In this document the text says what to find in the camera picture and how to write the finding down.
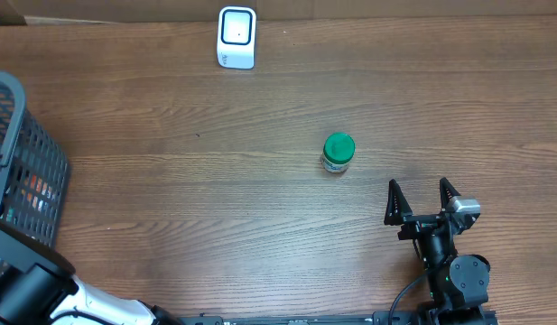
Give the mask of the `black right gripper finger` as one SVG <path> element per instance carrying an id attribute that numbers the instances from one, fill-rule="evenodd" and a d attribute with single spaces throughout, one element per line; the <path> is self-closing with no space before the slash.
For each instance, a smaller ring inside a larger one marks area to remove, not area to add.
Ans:
<path id="1" fill-rule="evenodd" d="M 388 186 L 387 205 L 385 209 L 384 224 L 387 226 L 400 226 L 413 215 L 399 184 L 395 179 L 390 180 Z"/>
<path id="2" fill-rule="evenodd" d="M 441 209 L 454 210 L 460 198 L 460 193 L 454 188 L 446 177 L 440 179 Z"/>

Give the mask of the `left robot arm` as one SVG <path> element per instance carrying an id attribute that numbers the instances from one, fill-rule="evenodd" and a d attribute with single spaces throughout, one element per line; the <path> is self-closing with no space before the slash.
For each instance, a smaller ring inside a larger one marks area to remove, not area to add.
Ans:
<path id="1" fill-rule="evenodd" d="M 158 306 L 83 283 L 62 255 L 0 221 L 0 324 L 180 324 Z"/>

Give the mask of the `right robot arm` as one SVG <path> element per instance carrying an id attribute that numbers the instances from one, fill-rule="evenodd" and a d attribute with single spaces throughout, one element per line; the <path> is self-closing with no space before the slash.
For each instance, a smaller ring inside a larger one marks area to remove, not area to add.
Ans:
<path id="1" fill-rule="evenodd" d="M 397 181 L 389 182 L 384 224 L 398 226 L 397 237 L 413 243 L 424 271 L 397 294 L 385 321 L 394 324 L 404 320 L 396 313 L 399 302 L 425 280 L 432 299 L 409 314 L 411 323 L 496 324 L 496 314 L 482 308 L 488 302 L 489 261 L 482 255 L 460 255 L 454 241 L 476 223 L 480 204 L 473 197 L 461 195 L 445 177 L 440 179 L 440 195 L 439 212 L 416 215 Z"/>

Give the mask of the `green lid jar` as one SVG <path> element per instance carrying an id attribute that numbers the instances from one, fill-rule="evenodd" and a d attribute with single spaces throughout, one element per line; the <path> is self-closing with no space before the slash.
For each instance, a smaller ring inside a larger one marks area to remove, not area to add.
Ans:
<path id="1" fill-rule="evenodd" d="M 327 172 L 344 172 L 354 157 L 356 144 L 354 139 L 345 133 L 333 133 L 325 141 L 321 164 Z"/>

